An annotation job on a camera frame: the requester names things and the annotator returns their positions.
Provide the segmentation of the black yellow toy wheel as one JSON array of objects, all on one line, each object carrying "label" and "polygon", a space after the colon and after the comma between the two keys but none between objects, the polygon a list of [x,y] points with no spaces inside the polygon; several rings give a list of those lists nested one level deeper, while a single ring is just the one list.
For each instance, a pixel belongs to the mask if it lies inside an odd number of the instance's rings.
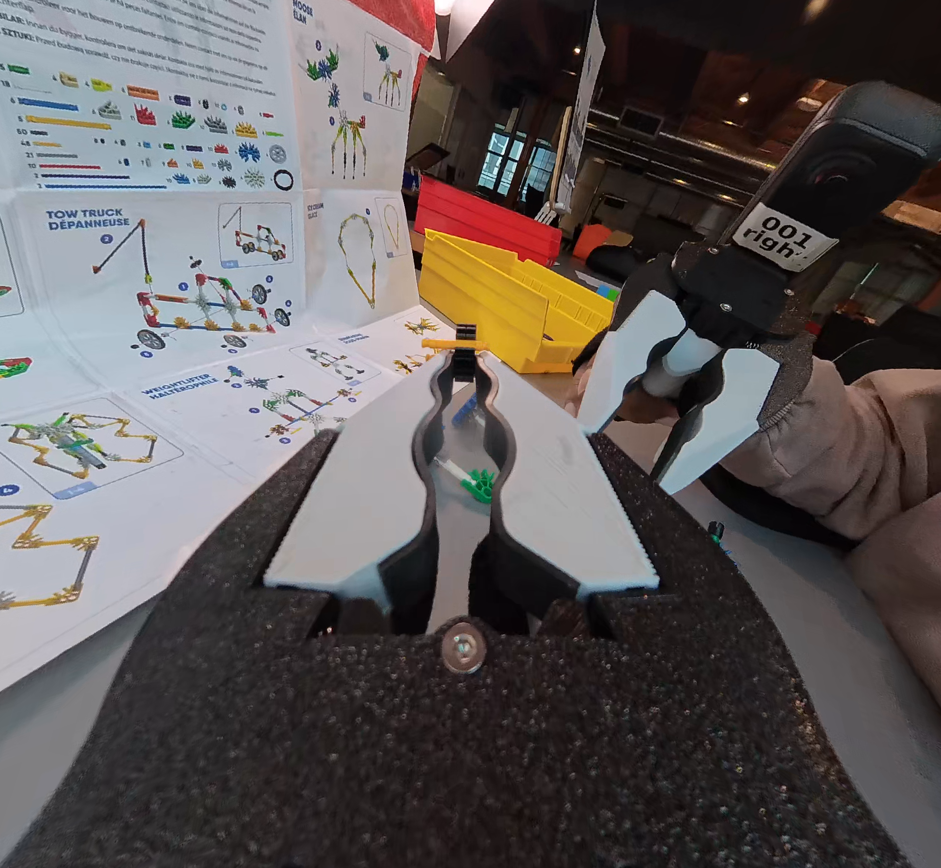
[{"label": "black yellow toy wheel", "polygon": [[460,383],[475,380],[477,357],[489,351],[488,343],[478,339],[477,327],[472,323],[459,323],[451,339],[423,338],[421,346],[436,354],[445,353],[449,356],[453,380]]}]

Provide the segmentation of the colourful rod connector toy model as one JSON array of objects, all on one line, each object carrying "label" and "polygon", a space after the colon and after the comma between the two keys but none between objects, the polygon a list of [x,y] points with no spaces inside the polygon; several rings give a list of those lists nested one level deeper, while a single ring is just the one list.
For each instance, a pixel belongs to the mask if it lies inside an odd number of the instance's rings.
[{"label": "colourful rod connector toy model", "polygon": [[497,463],[485,447],[487,420],[472,384],[461,386],[444,412],[441,425],[442,448],[435,456],[441,476],[477,503],[491,503],[499,475]]}]

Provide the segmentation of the white building instruction sheet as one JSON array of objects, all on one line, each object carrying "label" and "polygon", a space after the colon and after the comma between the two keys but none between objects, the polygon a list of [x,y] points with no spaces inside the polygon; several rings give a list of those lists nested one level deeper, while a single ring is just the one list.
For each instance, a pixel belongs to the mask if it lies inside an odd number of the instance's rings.
[{"label": "white building instruction sheet", "polygon": [[162,592],[417,316],[428,55],[347,0],[1,0],[2,689]]}]

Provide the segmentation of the person's right hand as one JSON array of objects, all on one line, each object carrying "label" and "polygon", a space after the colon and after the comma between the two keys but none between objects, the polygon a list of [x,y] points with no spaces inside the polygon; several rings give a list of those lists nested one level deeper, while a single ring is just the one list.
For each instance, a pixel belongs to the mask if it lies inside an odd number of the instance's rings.
[{"label": "person's right hand", "polygon": [[[565,410],[577,417],[582,406],[584,392],[589,382],[594,360],[583,364],[573,373],[571,389],[564,403]],[[650,395],[642,386],[626,394],[614,415],[614,420],[637,424],[672,424],[678,420],[676,404],[663,397]]]}]

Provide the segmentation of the white standing board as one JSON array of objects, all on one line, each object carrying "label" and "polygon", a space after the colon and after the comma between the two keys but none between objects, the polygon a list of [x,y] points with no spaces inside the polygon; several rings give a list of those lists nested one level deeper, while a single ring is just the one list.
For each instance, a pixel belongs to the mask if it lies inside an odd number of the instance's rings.
[{"label": "white standing board", "polygon": [[605,51],[606,46],[597,15],[597,0],[594,0],[589,34],[582,49],[582,71],[575,102],[566,111],[563,131],[560,135],[552,205],[552,209],[558,216],[571,213],[572,196],[582,156],[587,120]]}]

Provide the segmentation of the person's beige printed hoodie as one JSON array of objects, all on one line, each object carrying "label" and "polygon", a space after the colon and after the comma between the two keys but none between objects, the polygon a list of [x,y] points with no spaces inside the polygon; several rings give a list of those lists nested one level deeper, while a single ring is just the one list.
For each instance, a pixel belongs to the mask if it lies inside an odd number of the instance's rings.
[{"label": "person's beige printed hoodie", "polygon": [[850,556],[853,579],[940,702],[940,496],[896,514]]}]

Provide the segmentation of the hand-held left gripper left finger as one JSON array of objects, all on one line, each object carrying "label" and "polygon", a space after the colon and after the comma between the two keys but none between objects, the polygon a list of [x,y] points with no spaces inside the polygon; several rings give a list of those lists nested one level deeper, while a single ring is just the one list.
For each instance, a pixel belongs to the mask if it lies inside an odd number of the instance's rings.
[{"label": "hand-held left gripper left finger", "polygon": [[332,440],[264,583],[365,601],[397,634],[423,634],[440,539],[431,464],[453,392],[438,355],[347,419]]}]

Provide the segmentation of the person's right forearm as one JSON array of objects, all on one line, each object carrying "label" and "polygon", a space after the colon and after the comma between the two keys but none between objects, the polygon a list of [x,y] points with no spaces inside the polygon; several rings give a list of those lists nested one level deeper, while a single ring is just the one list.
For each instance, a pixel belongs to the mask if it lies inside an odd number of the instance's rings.
[{"label": "person's right forearm", "polygon": [[940,372],[886,369],[844,385],[814,359],[805,391],[721,462],[861,541],[940,489]]}]

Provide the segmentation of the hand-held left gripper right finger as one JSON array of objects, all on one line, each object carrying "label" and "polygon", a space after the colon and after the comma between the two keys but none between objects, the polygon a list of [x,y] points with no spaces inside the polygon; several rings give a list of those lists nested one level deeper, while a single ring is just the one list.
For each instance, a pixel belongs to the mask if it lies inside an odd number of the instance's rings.
[{"label": "hand-held left gripper right finger", "polygon": [[475,383],[497,478],[471,559],[471,615],[527,631],[558,601],[656,594],[660,578],[575,418],[491,355],[478,357]]}]

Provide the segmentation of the black bag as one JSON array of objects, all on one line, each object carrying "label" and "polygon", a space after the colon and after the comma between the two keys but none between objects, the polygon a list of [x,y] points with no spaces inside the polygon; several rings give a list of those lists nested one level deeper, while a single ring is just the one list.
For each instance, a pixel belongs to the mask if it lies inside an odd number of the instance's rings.
[{"label": "black bag", "polygon": [[643,253],[634,251],[631,245],[605,243],[586,257],[585,266],[591,274],[622,285],[646,261]]}]

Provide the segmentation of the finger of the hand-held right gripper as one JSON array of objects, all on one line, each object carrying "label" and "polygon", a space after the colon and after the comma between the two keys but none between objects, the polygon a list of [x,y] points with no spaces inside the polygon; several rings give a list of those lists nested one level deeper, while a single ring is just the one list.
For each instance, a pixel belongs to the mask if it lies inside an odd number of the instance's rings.
[{"label": "finger of the hand-held right gripper", "polygon": [[625,390],[646,373],[651,351],[676,340],[686,321],[676,303],[652,290],[615,330],[606,333],[582,394],[577,422],[585,434],[603,431],[624,400]]},{"label": "finger of the hand-held right gripper", "polygon": [[675,495],[754,434],[778,371],[757,349],[713,357],[681,391],[683,414],[653,463],[654,482]]}]

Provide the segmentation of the red plastic bin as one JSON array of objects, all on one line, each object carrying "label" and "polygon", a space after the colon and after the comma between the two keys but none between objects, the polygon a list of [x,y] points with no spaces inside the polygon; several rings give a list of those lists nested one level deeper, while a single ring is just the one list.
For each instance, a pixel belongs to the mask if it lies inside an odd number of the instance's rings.
[{"label": "red plastic bin", "polygon": [[418,195],[415,231],[437,230],[515,252],[551,268],[560,252],[562,232],[508,208],[424,176]]}]

